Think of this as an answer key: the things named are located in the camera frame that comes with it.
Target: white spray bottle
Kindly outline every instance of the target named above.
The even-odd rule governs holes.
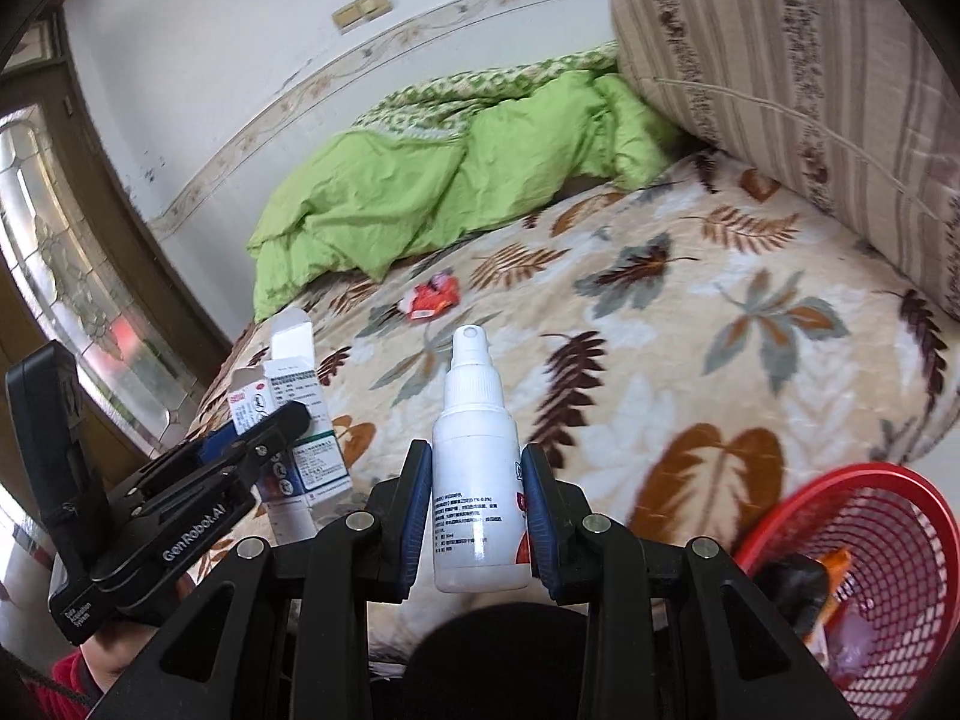
[[[433,426],[433,572],[442,592],[530,583],[517,423],[476,325],[453,334],[443,413]]]

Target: light switch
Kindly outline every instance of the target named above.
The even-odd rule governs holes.
[[[359,20],[373,20],[384,13],[390,13],[394,5],[390,0],[354,0],[333,14],[333,23],[341,32],[355,25]]]
[[[357,0],[364,18],[367,20],[375,19],[384,13],[390,13],[394,6],[390,0]]]
[[[333,14],[333,23],[337,25],[339,30],[343,31],[348,26],[354,25],[354,23],[357,23],[362,18],[363,13],[361,13],[360,8],[357,7],[357,3],[351,2],[349,5],[340,8],[340,10]]]

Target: person's hand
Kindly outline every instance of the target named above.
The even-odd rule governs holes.
[[[193,580],[189,576],[184,575],[176,582],[176,595],[181,600],[192,589]],[[80,651],[98,688],[104,693],[110,690],[156,632],[157,629],[149,625],[113,620],[83,642]]]

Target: blue gripper pad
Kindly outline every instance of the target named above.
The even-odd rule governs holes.
[[[397,570],[397,592],[406,598],[416,579],[419,553],[424,544],[426,515],[430,508],[430,490],[433,488],[433,450],[427,442],[415,442],[419,447],[416,474],[410,493],[410,507],[403,520],[400,536],[400,567]]]
[[[529,446],[524,447],[520,455],[520,468],[523,472],[523,494],[527,503],[527,533],[536,561],[536,571],[555,601],[560,589],[557,534],[547,510],[544,484],[536,472],[534,456]]]
[[[200,462],[204,465],[219,459],[224,450],[237,439],[237,430],[233,422],[228,422],[222,428],[208,433],[200,444]]]

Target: metal screw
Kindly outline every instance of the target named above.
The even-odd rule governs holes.
[[[370,512],[354,512],[347,517],[347,528],[352,531],[366,531],[376,520]]]
[[[693,539],[693,553],[702,557],[704,560],[709,560],[711,557],[716,557],[720,554],[720,545],[712,538],[700,536],[699,538]]]
[[[591,533],[606,533],[610,529],[610,521],[603,514],[588,514],[584,517],[584,528]]]
[[[263,539],[257,538],[256,536],[244,538],[243,541],[237,544],[237,555],[243,557],[244,560],[252,560],[262,552]]]

